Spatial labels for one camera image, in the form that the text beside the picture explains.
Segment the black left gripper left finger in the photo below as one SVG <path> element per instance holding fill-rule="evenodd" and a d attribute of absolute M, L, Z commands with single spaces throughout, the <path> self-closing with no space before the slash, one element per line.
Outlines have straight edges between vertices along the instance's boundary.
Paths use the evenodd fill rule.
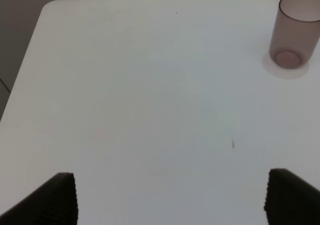
<path fill-rule="evenodd" d="M 59 172 L 0 216 L 2 225 L 76 225 L 75 176 Z"/>

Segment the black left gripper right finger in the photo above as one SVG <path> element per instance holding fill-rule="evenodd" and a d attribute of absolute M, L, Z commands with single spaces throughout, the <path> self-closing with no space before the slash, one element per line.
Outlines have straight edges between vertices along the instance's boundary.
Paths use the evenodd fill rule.
<path fill-rule="evenodd" d="M 274 168 L 263 208 L 269 225 L 318 225 L 320 191 L 293 172 Z"/>

